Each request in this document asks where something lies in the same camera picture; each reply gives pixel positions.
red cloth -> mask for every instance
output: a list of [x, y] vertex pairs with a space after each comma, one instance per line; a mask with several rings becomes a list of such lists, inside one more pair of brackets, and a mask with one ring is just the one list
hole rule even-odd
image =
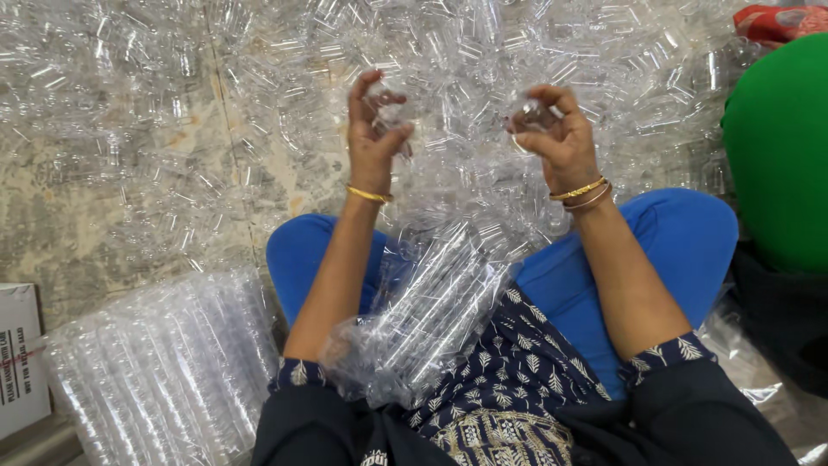
[[828, 7], [751, 5], [733, 15], [736, 33], [777, 49], [815, 32], [828, 32]]

finger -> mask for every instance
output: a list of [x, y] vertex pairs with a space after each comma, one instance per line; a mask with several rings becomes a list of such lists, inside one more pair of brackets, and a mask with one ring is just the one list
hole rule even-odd
[[377, 138], [373, 128], [371, 128], [371, 124], [362, 120], [354, 121], [349, 126], [348, 136], [350, 139], [366, 138], [372, 141]]
[[581, 113], [578, 100], [572, 94], [572, 89], [554, 85], [536, 85], [529, 90], [529, 96], [539, 99], [547, 105], [547, 108], [555, 105], [563, 114], [563, 120], [566, 122], [567, 128], [576, 131], [591, 129], [590, 121]]
[[529, 97], [540, 100], [547, 107], [555, 105], [561, 113], [579, 114], [578, 100], [572, 94], [572, 90], [566, 87], [541, 84], [529, 90]]
[[405, 95], [394, 94], [390, 90], [383, 91], [380, 95], [375, 95], [363, 99], [363, 101], [373, 110], [378, 110], [380, 107], [390, 104], [405, 104], [408, 98]]
[[544, 158], [554, 158], [561, 151], [561, 143], [549, 134], [537, 131], [520, 133], [515, 136], [515, 142], [527, 151], [540, 154]]
[[552, 126], [561, 121], [561, 119], [556, 117], [555, 114], [549, 110], [549, 107], [546, 106], [540, 109], [540, 116], [538, 117], [538, 120], [541, 122], [541, 126], [543, 126], [544, 129], [550, 129]]
[[408, 98], [405, 95], [395, 94], [388, 89], [384, 90], [378, 97], [379, 103], [383, 105], [404, 104], [406, 100], [408, 100]]
[[403, 126], [389, 129], [384, 136], [377, 141], [377, 149], [380, 153], [392, 156], [399, 150], [402, 143], [406, 142], [414, 132], [414, 125], [406, 123]]
[[523, 133], [527, 131], [526, 125], [524, 122], [526, 121], [526, 112], [523, 110], [518, 110], [512, 115], [512, 118], [509, 119], [509, 126], [507, 131], [512, 134], [516, 133]]
[[368, 93], [368, 88], [382, 77], [383, 73], [380, 70], [366, 71], [359, 75], [357, 82], [354, 83], [354, 87], [351, 88], [348, 95], [348, 116], [351, 122], [365, 120], [368, 117], [365, 114], [362, 99]]

wrist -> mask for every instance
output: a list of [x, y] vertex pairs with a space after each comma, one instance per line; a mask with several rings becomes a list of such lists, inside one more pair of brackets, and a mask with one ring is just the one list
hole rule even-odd
[[369, 178], [351, 177], [351, 186], [370, 194], [386, 196], [391, 191], [391, 177], [388, 180], [372, 180]]
[[572, 211], [572, 218], [575, 220], [575, 226], [581, 227], [585, 223], [600, 222], [601, 218], [607, 218], [613, 211], [617, 211], [615, 202], [612, 197], [606, 197], [598, 201], [598, 204], [591, 209], [574, 210]]
[[372, 201], [364, 197], [347, 192], [345, 195], [345, 205], [342, 207], [340, 217], [355, 216], [355, 217], [372, 217], [371, 223], [377, 219], [379, 209], [383, 204], [381, 202]]

woman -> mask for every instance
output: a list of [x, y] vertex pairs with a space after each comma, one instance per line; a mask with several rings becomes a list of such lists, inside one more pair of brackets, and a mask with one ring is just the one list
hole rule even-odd
[[589, 122], [549, 85], [530, 96], [563, 119], [512, 131], [542, 157], [551, 192], [594, 187], [564, 200], [578, 234], [525, 260], [469, 361], [422, 408], [343, 401], [315, 361], [376, 291], [385, 237], [369, 197], [388, 194], [391, 158], [413, 130], [372, 131], [363, 97], [380, 78], [361, 75], [349, 97], [355, 189], [340, 217], [297, 217], [267, 247], [292, 327], [253, 464], [796, 464], [692, 332], [733, 253], [733, 213], [684, 190], [617, 208]]

green cloth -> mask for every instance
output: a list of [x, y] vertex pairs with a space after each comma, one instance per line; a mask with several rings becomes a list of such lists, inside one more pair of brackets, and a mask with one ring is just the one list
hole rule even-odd
[[741, 219], [759, 254], [783, 271], [828, 273], [828, 33], [751, 66], [722, 128]]

